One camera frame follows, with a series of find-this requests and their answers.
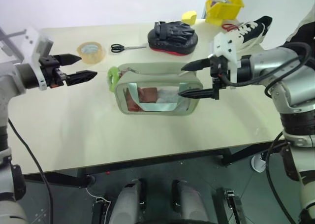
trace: beige tabletop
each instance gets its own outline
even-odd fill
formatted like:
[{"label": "beige tabletop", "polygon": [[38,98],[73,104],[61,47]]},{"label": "beige tabletop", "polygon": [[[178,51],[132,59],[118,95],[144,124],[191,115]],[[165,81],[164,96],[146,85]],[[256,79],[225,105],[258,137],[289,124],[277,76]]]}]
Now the beige tabletop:
[{"label": "beige tabletop", "polygon": [[[9,116],[44,171],[260,143],[273,140],[281,131],[279,115],[262,86],[221,90],[220,100],[202,99],[189,116],[131,116],[120,112],[106,81],[110,67],[205,58],[213,37],[222,31],[199,20],[193,26],[198,45],[192,54],[182,57],[149,47],[110,52],[113,43],[148,45],[147,33],[153,27],[150,23],[44,30],[54,41],[51,54],[77,55],[77,47],[87,41],[96,41],[105,50],[105,58],[98,64],[81,61],[62,67],[65,73],[97,71],[90,82],[46,91],[33,89],[10,102]],[[256,46],[246,54],[259,51],[262,48]],[[209,68],[199,71],[197,77],[204,88],[211,87]],[[12,130],[8,133],[13,162],[24,174],[38,172]]]}]

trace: red item inside bag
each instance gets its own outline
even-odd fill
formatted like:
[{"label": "red item inside bag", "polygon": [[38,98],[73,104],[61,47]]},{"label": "red item inside bag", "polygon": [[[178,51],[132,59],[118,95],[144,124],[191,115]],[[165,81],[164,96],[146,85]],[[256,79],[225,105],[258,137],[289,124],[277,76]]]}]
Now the red item inside bag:
[{"label": "red item inside bag", "polygon": [[[157,88],[138,88],[138,95],[140,102],[146,103],[155,103],[158,99],[158,89]],[[128,111],[130,112],[143,112],[143,110],[139,107],[135,101],[133,101],[129,89],[125,94],[126,103],[128,107]]]}]

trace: scissors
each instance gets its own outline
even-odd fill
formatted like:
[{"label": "scissors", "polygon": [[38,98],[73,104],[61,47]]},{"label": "scissors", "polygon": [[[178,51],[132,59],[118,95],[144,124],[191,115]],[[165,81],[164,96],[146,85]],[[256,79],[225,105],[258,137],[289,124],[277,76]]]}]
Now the scissors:
[{"label": "scissors", "polygon": [[115,44],[112,44],[110,47],[111,47],[112,53],[120,53],[120,52],[122,52],[123,50],[146,48],[147,46],[141,46],[141,47],[125,47],[125,46],[123,46],[123,45],[121,45],[121,44],[115,43]]}]

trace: wire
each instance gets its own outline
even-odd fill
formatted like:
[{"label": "wire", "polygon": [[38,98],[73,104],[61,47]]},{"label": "wire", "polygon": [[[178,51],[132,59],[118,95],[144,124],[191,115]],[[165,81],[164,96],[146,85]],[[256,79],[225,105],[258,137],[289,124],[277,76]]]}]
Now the wire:
[{"label": "wire", "polygon": [[[269,98],[271,98],[271,94],[268,92],[270,90],[271,87],[273,87],[275,84],[277,84],[279,81],[281,81],[282,79],[284,79],[285,77],[287,77],[288,75],[292,74],[293,72],[297,71],[298,69],[300,69],[302,66],[305,65],[305,63],[310,59],[311,57],[311,51],[308,51],[308,48],[311,48],[308,44],[304,43],[305,46],[305,56],[302,60],[302,62],[297,65],[295,68],[293,68],[292,70],[288,71],[287,73],[283,74],[282,76],[278,77],[277,79],[275,79],[274,81],[272,81],[269,85],[267,85],[267,87],[265,88],[265,95]],[[302,43],[287,43],[284,45],[285,46],[301,46],[302,47]]]},{"label": "wire", "polygon": [[104,224],[106,224],[107,213],[108,213],[108,210],[109,210],[110,204],[111,204],[111,202],[109,202],[109,205],[108,205],[108,207],[107,207],[107,209],[106,209],[105,218],[104,218]]},{"label": "wire", "polygon": [[[301,62],[298,66],[296,66],[296,67],[294,68],[294,71],[296,71],[296,70],[298,70],[300,67],[302,67],[302,66],[309,60],[309,58],[311,57],[312,49],[311,49],[311,47],[310,47],[308,44],[306,44],[306,43],[303,43],[303,42],[286,43],[286,44],[284,44],[284,45],[281,46],[281,47],[286,47],[286,48],[287,48],[287,47],[302,47],[302,48],[305,49],[305,55],[304,55],[304,57],[303,57],[303,60],[302,60],[302,62]],[[294,61],[296,61],[296,60],[298,60],[298,59],[300,59],[300,58],[302,58],[302,57],[301,57],[301,56],[298,56],[298,57],[296,57],[296,58],[290,59],[290,60],[288,60],[287,62],[285,62],[285,63],[283,63],[282,65],[280,65],[279,67],[277,67],[276,69],[274,69],[274,70],[268,72],[267,74],[261,75],[261,76],[259,76],[259,77],[257,77],[257,78],[254,78],[254,79],[249,80],[249,81],[246,81],[246,82],[232,83],[232,82],[230,82],[230,81],[228,80],[228,78],[227,78],[227,76],[226,76],[225,74],[220,75],[220,78],[222,79],[222,81],[223,81],[226,85],[228,85],[228,86],[233,86],[233,87],[242,87],[242,86],[246,86],[246,85],[256,84],[256,83],[258,83],[258,82],[260,82],[260,81],[262,81],[262,80],[268,78],[269,76],[272,76],[274,73],[280,71],[281,69],[283,69],[284,67],[286,67],[286,66],[289,65],[290,63],[292,63],[292,62],[294,62]]]},{"label": "wire", "polygon": [[272,76],[274,73],[280,71],[281,69],[285,68],[287,65],[289,65],[290,63],[296,61],[300,59],[300,57],[296,57],[293,58],[291,60],[288,60],[287,62],[283,63],[282,65],[280,65],[279,67],[277,67],[276,69],[273,69],[272,71],[261,75],[257,78],[251,79],[249,81],[245,81],[245,82],[240,82],[240,83],[232,83],[231,81],[228,80],[227,76],[225,74],[219,75],[219,77],[221,78],[221,80],[228,86],[233,86],[233,87],[242,87],[242,86],[247,86],[247,85],[252,85],[252,84],[257,84],[258,82]]},{"label": "wire", "polygon": [[91,193],[89,192],[88,188],[85,188],[85,189],[86,189],[87,193],[88,193],[91,197],[93,197],[93,198],[99,198],[99,199],[104,200],[104,201],[107,202],[107,203],[111,203],[111,201],[108,201],[106,198],[103,198],[103,197],[101,197],[101,196],[95,196],[95,195],[91,194]]},{"label": "wire", "polygon": [[[310,57],[308,62],[310,62],[311,64],[313,64],[313,66],[308,66],[312,69],[315,70],[315,59],[313,57]],[[288,75],[292,74],[293,72],[297,71],[299,68],[301,68],[302,66],[304,66],[304,64],[300,63],[298,66],[296,66],[295,68],[293,68],[292,70],[288,71],[286,74],[283,74],[281,77],[275,79],[273,82],[271,82],[269,85],[267,85],[267,87],[265,88],[265,95],[269,98],[271,98],[271,94],[269,93],[269,90],[271,87],[273,87],[276,83],[278,83],[279,81],[281,81],[283,78],[287,77]]]},{"label": "wire", "polygon": [[286,145],[286,144],[287,144],[287,142],[282,142],[280,144],[277,144],[277,145],[274,146],[274,149],[282,147],[283,145]]},{"label": "wire", "polygon": [[28,151],[28,153],[30,154],[31,158],[34,160],[38,170],[39,170],[39,173],[40,173],[40,176],[41,178],[43,179],[44,181],[44,184],[47,188],[47,191],[48,191],[48,195],[49,195],[49,209],[50,209],[50,218],[49,218],[49,223],[50,224],[53,224],[53,221],[54,221],[54,206],[53,206],[53,196],[52,196],[52,193],[51,193],[51,189],[50,189],[50,186],[49,186],[49,183],[47,181],[47,178],[45,176],[45,173],[43,172],[43,170],[41,169],[40,165],[39,165],[39,162],[37,161],[37,159],[35,158],[33,152],[31,151],[31,149],[29,148],[28,144],[24,141],[24,139],[20,136],[20,134],[18,133],[18,131],[16,130],[16,128],[14,127],[13,123],[11,122],[10,118],[9,118],[9,125],[11,126],[13,132],[15,133],[15,135],[19,138],[19,140],[21,141],[22,144],[24,144],[26,150]]},{"label": "wire", "polygon": [[267,152],[267,156],[266,156],[266,175],[267,175],[267,180],[269,183],[269,186],[271,188],[272,193],[274,194],[276,201],[278,202],[278,204],[280,205],[280,208],[282,209],[283,213],[285,214],[285,216],[287,217],[287,219],[289,220],[289,222],[291,224],[295,224],[295,221],[293,220],[293,218],[290,216],[289,212],[287,211],[287,209],[285,208],[284,204],[282,203],[281,199],[279,198],[279,195],[275,189],[275,186],[271,180],[271,176],[270,176],[270,171],[269,171],[269,158],[271,155],[271,152],[276,144],[276,142],[280,139],[280,137],[282,136],[282,132],[280,132],[277,137],[275,138],[274,141],[272,141],[271,146],[268,149]]},{"label": "wire", "polygon": [[108,203],[108,207],[107,207],[107,209],[106,209],[105,218],[104,218],[104,224],[106,224],[107,213],[108,213],[110,204],[111,204],[112,202],[111,202],[111,201],[108,201],[106,198],[103,198],[103,197],[101,197],[101,196],[95,196],[95,195],[91,194],[91,193],[89,192],[88,188],[85,188],[85,190],[87,191],[87,193],[88,193],[91,197],[102,199],[102,200],[104,200],[105,202]]}]

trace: yellow basket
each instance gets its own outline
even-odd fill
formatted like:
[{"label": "yellow basket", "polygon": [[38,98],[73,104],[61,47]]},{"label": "yellow basket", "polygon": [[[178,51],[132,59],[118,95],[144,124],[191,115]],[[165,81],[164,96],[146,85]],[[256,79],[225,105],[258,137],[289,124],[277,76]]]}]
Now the yellow basket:
[{"label": "yellow basket", "polygon": [[229,0],[231,3],[221,3],[217,2],[213,6],[212,0],[206,1],[206,22],[214,24],[216,26],[222,25],[223,20],[234,20],[241,10],[244,7],[242,0]]}]

